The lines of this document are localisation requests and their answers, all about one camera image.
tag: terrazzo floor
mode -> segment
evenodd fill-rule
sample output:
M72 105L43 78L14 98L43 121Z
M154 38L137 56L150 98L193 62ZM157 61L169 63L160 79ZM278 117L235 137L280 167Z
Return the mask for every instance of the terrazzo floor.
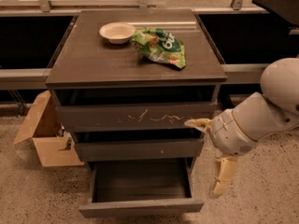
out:
M239 159L232 186L218 199L209 192L220 155L208 136L192 172L199 213L174 216L84 218L90 173L85 167L44 168L32 141L13 146L24 119L0 108L0 223L242 224L299 223L299 129L266 138Z

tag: cardboard box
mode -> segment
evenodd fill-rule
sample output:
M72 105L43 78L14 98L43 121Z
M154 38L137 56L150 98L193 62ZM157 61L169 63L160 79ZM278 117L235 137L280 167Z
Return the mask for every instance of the cardboard box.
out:
M74 141L68 135L57 136L60 127L50 92L44 91L37 95L13 144L32 138L45 167L83 165L74 149Z

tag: dresser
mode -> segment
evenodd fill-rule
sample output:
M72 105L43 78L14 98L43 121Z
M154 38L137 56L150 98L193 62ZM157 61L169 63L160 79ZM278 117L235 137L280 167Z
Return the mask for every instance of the dresser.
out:
M187 66L177 70L138 54L130 42L98 35L110 22L160 27L182 41ZM91 170L85 217L200 211L192 169L203 134L187 119L212 119L226 75L185 9L82 11L46 85L79 158Z

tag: scratch mark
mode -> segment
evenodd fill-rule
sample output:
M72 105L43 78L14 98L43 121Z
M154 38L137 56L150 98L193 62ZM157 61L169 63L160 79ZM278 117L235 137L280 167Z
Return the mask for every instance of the scratch mark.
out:
M169 115L164 115L162 118L160 118L160 119L152 119L152 118L150 118L150 120L152 120L152 121L162 121L162 120L164 120L164 119L166 119L166 118L169 118L169 121L171 122L171 123L173 123L174 122L174 119L177 119L177 120L181 120L181 119L184 119L184 117L178 117L178 116L169 116Z
M148 109L146 109L140 116L139 116L139 121L138 122L140 122L142 119L143 119L143 117L145 116L145 114L147 114L148 113Z
M130 116L130 115L128 115L128 117L129 117L130 119L135 119L135 117L133 117L133 116Z

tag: dresser top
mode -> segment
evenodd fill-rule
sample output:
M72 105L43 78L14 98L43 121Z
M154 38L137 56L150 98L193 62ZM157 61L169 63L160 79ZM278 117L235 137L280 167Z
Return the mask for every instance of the dresser top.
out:
M110 22L159 27L184 43L186 67L155 63L128 42L112 45L98 34ZM226 75L190 10L124 9L82 11L46 81L49 88L187 85L223 82Z

